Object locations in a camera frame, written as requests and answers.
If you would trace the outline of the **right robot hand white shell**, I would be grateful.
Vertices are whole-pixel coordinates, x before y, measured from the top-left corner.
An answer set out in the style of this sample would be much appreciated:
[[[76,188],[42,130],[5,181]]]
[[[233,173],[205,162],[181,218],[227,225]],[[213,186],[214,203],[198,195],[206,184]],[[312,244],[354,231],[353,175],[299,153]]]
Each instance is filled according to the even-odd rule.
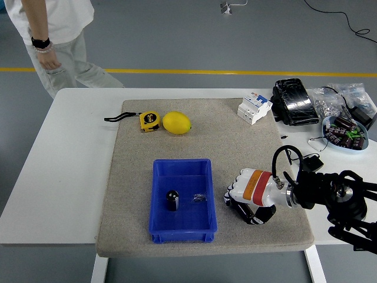
[[[249,225],[262,225],[276,213],[276,206],[290,205],[289,184],[271,172],[245,168],[223,196]]]

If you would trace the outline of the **person's hand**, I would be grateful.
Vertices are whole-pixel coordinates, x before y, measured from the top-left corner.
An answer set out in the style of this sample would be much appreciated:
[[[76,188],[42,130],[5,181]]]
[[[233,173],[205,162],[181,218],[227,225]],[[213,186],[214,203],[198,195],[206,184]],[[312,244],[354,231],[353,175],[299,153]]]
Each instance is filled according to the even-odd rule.
[[[53,49],[50,49],[47,52],[37,52],[37,59],[41,67],[45,70],[56,70],[61,66],[56,52]]]

